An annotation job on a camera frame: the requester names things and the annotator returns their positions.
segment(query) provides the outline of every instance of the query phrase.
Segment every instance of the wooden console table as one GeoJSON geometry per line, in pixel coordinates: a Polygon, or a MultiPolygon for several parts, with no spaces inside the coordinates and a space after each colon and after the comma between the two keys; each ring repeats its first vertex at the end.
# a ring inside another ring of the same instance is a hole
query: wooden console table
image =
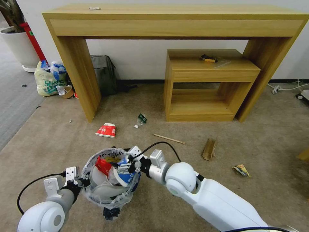
{"type": "Polygon", "coordinates": [[[243,122],[309,14],[269,5],[72,4],[43,17],[89,122],[101,95],[85,39],[249,40],[243,55],[261,72],[237,112],[243,122]]]}

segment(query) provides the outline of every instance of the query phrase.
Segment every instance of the white power cable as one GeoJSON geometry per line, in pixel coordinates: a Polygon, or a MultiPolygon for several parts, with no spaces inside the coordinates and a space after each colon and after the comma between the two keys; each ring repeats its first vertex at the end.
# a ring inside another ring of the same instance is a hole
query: white power cable
{"type": "Polygon", "coordinates": [[[280,85],[276,85],[275,87],[273,87],[273,86],[270,85],[270,84],[267,84],[267,85],[270,86],[271,88],[273,88],[272,93],[273,93],[273,94],[276,94],[278,91],[283,91],[283,90],[294,90],[294,89],[299,89],[300,92],[301,92],[302,89],[301,89],[300,87],[309,85],[309,83],[308,83],[308,84],[299,85],[299,79],[297,79],[297,87],[291,88],[291,89],[282,89],[282,88],[280,87],[280,85]]]}

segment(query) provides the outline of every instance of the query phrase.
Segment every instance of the baseboard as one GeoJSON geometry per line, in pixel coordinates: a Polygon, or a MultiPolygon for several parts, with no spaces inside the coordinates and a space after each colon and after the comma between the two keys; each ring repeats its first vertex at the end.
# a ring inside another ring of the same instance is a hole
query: baseboard
{"type": "Polygon", "coordinates": [[[162,79],[137,79],[137,80],[118,80],[124,84],[164,84],[162,79]]]}
{"type": "MultiPolygon", "coordinates": [[[[136,79],[136,80],[118,80],[124,84],[164,84],[162,79],[136,79]]],[[[297,82],[297,79],[274,79],[269,83],[293,83],[297,82]]],[[[309,83],[309,79],[303,79],[302,83],[309,83]]]]}
{"type": "MultiPolygon", "coordinates": [[[[309,83],[309,79],[300,80],[302,83],[309,83]]],[[[297,83],[297,79],[270,79],[269,83],[297,83]]]]}

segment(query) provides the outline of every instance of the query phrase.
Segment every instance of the beige carpet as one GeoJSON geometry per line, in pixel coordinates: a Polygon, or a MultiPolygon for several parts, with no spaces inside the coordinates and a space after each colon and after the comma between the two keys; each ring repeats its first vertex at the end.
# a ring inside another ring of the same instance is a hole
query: beige carpet
{"type": "MultiPolygon", "coordinates": [[[[186,145],[172,142],[182,161],[249,201],[267,223],[309,231],[309,165],[296,159],[309,145],[308,104],[293,92],[272,95],[268,87],[244,123],[168,123],[162,95],[163,85],[153,84],[105,98],[90,124],[77,99],[47,98],[0,153],[1,231],[16,230],[21,217],[16,198],[31,180],[74,165],[82,168],[103,148],[146,148],[161,140],[153,133],[186,141],[186,145]],[[133,126],[140,112],[146,114],[148,123],[137,130],[133,126]],[[95,135],[105,122],[116,124],[115,139],[95,135]],[[201,158],[210,137],[218,137],[212,162],[201,158]],[[252,178],[232,169],[241,163],[252,178]]],[[[164,151],[170,163],[177,162],[167,145],[156,148],[164,151]]],[[[21,206],[26,210],[45,197],[41,181],[25,191],[21,206]]],[[[183,200],[143,175],[132,201],[116,221],[105,221],[100,209],[80,195],[62,230],[66,231],[217,230],[183,200]]]]}

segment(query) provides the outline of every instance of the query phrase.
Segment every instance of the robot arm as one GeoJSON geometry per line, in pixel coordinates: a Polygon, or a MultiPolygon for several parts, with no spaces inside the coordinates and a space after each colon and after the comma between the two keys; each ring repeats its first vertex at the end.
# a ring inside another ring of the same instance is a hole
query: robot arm
{"type": "MultiPolygon", "coordinates": [[[[118,172],[141,171],[147,177],[166,185],[168,191],[192,205],[195,212],[220,231],[246,227],[267,227],[255,208],[218,182],[206,179],[184,162],[170,166],[162,150],[154,150],[148,158],[138,154],[135,146],[129,150],[130,162],[118,167],[118,172]]],[[[47,199],[28,209],[22,216],[18,232],[57,232],[68,219],[69,210],[83,186],[89,180],[78,180],[78,168],[66,169],[66,183],[62,186],[61,176],[44,180],[47,199]]],[[[298,232],[288,227],[286,230],[298,232]]]]}
{"type": "Polygon", "coordinates": [[[45,179],[45,202],[28,209],[19,221],[17,232],[58,232],[68,220],[69,210],[84,184],[77,179],[78,168],[66,169],[66,182],[62,176],[45,179]]]}

